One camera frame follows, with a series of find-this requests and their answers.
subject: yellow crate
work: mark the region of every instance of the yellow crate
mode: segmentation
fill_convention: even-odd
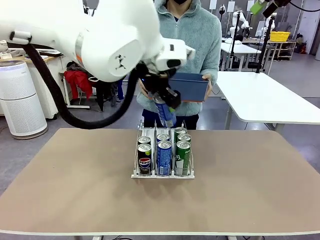
[[[286,31],[272,31],[270,33],[271,42],[286,42],[290,36],[290,32]]]

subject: can lid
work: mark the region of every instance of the can lid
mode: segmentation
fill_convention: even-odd
[[[184,127],[177,127],[174,129],[174,132],[178,133],[178,134],[186,134],[187,133],[187,129],[185,129]]]
[[[150,139],[150,137],[148,137],[148,136],[141,136],[141,137],[138,138],[138,141],[139,141],[139,142],[147,143],[147,142],[150,142],[151,139]]]
[[[158,147],[162,149],[169,149],[171,148],[171,142],[169,141],[160,141],[158,142]]]
[[[178,135],[178,139],[180,141],[189,141],[189,140],[191,140],[191,136],[187,133],[183,133],[183,134]]]
[[[146,153],[146,152],[149,152],[150,150],[151,150],[150,144],[143,143],[138,146],[138,151],[140,152]]]
[[[159,139],[159,140],[167,140],[167,139],[169,139],[170,137],[169,137],[169,134],[160,133],[160,134],[158,134],[158,135],[156,136],[156,138]]]
[[[191,148],[191,144],[188,141],[178,141],[176,146],[180,149],[189,149]]]

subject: red jacket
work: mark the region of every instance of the red jacket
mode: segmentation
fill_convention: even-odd
[[[77,86],[86,94],[86,98],[92,95],[92,86],[89,82],[88,75],[83,71],[65,71],[65,80],[70,84],[72,91],[72,99],[78,98]]]

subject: person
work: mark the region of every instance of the person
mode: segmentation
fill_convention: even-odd
[[[181,39],[196,50],[195,58],[178,69],[178,72],[201,74],[209,81],[206,98],[216,83],[221,52],[221,23],[219,19],[201,7],[200,0],[155,0],[160,20],[160,33],[164,38]],[[156,122],[161,126],[155,103],[147,96],[147,91],[139,81],[141,92],[137,102],[143,107],[144,126],[153,127]],[[183,121],[189,130],[195,130],[202,110],[202,103],[182,102],[176,108],[176,126]]]

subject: black hose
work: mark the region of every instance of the black hose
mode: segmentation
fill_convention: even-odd
[[[41,77],[43,78],[43,81],[48,87],[61,117],[68,124],[79,129],[101,129],[116,122],[128,110],[130,103],[134,97],[136,83],[139,78],[138,70],[136,69],[132,70],[128,80],[127,91],[126,91],[123,103],[113,115],[99,121],[83,121],[75,117],[71,112],[69,112],[65,103],[64,96],[61,93],[60,87],[52,77],[46,63],[40,57],[36,49],[31,44],[22,45],[22,47],[25,50],[25,52],[29,55],[29,58],[32,60],[34,66],[36,67]]]

